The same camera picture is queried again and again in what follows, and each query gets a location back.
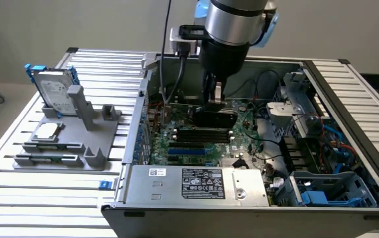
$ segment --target power supply label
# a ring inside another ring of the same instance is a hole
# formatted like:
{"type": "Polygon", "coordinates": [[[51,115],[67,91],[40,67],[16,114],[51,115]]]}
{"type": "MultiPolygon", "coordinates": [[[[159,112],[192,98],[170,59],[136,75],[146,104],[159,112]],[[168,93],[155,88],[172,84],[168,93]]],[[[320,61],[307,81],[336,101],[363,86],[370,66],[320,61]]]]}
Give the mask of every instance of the power supply label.
{"type": "Polygon", "coordinates": [[[183,169],[184,199],[224,199],[222,169],[183,169]]]}

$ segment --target blue pcie slot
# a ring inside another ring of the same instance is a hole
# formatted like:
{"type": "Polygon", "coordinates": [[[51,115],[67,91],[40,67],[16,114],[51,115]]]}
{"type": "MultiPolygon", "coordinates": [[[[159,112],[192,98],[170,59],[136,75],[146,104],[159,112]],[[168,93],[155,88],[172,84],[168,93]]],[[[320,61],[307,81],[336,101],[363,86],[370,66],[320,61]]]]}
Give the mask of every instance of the blue pcie slot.
{"type": "Polygon", "coordinates": [[[168,149],[168,154],[175,155],[206,155],[206,150],[192,150],[192,149],[168,149]]]}

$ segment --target white wall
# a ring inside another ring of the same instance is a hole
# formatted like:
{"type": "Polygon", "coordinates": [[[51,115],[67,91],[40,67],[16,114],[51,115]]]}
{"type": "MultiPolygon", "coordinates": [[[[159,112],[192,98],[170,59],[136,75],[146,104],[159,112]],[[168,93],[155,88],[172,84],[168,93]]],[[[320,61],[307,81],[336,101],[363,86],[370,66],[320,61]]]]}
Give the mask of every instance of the white wall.
{"type": "MultiPolygon", "coordinates": [[[[70,46],[159,51],[167,0],[0,0],[0,82],[27,82],[26,63],[55,65],[70,46]]],[[[196,0],[174,0],[170,25],[191,24],[196,0]]],[[[282,20],[256,55],[347,58],[379,72],[379,0],[279,0],[282,20]]]]}

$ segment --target gray floor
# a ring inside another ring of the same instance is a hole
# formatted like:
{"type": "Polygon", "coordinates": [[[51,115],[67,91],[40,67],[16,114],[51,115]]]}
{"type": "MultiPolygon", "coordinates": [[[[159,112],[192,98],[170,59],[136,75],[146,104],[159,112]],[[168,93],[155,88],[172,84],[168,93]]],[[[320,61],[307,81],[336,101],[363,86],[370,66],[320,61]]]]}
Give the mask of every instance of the gray floor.
{"type": "Polygon", "coordinates": [[[0,83],[6,102],[0,104],[0,138],[36,92],[32,84],[0,83]]]}

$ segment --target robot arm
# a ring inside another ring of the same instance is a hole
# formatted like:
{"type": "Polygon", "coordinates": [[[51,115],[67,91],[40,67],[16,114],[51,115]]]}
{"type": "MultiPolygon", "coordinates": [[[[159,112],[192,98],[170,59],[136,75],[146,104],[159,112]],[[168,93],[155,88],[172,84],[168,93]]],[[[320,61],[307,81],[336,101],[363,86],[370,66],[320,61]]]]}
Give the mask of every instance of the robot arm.
{"type": "Polygon", "coordinates": [[[202,11],[208,8],[206,25],[180,26],[178,38],[199,42],[204,109],[219,111],[227,78],[240,71],[248,48],[266,44],[278,15],[272,0],[210,0],[206,5],[204,0],[198,4],[202,11]]]}

